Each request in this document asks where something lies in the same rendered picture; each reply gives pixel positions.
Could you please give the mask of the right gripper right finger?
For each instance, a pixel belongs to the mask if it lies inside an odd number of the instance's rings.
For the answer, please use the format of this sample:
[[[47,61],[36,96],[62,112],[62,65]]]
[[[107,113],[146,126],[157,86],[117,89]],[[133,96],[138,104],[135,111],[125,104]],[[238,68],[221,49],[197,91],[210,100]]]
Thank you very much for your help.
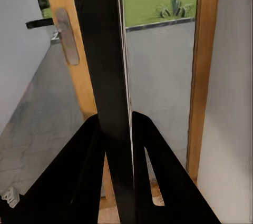
[[[136,224],[221,224],[153,121],[134,111],[132,123]],[[153,203],[144,147],[165,206]]]

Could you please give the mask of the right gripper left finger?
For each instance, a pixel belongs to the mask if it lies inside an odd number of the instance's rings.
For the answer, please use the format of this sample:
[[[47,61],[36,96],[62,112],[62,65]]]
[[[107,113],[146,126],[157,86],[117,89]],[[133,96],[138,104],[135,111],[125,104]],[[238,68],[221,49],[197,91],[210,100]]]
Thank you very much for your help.
[[[0,224],[98,224],[104,158],[95,114]]]

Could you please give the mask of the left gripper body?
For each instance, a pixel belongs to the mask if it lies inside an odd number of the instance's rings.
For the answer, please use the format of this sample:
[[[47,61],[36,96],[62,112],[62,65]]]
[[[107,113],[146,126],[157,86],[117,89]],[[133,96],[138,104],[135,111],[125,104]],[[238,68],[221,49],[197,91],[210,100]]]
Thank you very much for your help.
[[[2,200],[0,196],[0,222],[3,222],[12,210],[7,200]]]

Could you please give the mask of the poster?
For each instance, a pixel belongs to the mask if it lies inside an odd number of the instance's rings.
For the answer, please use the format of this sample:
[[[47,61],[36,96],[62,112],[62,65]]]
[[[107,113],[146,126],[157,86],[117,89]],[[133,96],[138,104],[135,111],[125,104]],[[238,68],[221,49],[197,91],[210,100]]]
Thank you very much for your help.
[[[121,224],[136,224],[124,0],[74,0]]]

